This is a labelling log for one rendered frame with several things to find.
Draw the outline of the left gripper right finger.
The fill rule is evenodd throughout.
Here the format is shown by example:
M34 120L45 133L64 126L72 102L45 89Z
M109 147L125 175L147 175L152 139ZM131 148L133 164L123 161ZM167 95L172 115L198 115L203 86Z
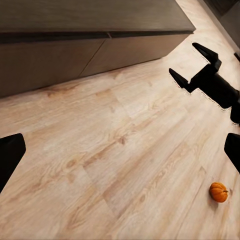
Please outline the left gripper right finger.
M240 135L229 133L226 137L224 151L240 173Z

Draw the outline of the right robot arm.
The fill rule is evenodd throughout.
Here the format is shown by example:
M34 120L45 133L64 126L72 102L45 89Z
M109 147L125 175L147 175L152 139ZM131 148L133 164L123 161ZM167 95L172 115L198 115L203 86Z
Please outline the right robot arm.
M198 42L194 42L192 45L210 64L195 76L190 83L172 68L169 69L170 74L180 87L185 88L189 93L199 88L222 108L227 109L231 107L230 119L235 124L240 125L240 90L232 87L230 83L218 74L223 63L219 59L219 54Z

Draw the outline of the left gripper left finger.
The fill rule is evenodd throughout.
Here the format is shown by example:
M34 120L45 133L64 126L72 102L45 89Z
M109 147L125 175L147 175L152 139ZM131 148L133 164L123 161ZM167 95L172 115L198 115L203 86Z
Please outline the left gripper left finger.
M0 193L26 152L21 133L0 138Z

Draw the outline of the pumpkin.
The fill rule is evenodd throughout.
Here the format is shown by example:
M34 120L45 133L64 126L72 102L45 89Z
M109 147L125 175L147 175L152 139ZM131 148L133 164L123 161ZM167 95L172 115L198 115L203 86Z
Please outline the pumpkin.
M210 193L213 199L216 202L223 203L228 198L228 191L226 186L224 186L221 182L214 182L210 186Z

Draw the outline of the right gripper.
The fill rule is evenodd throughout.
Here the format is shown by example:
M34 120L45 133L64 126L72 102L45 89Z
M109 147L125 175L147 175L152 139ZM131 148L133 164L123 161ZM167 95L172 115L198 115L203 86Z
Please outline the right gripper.
M169 69L169 72L180 87L185 88L189 93L199 88L212 100L218 100L230 87L230 83L218 74L223 62L219 59L219 54L215 51L204 47L198 42L194 42L192 45L210 62L210 64L195 76L190 83L172 68Z

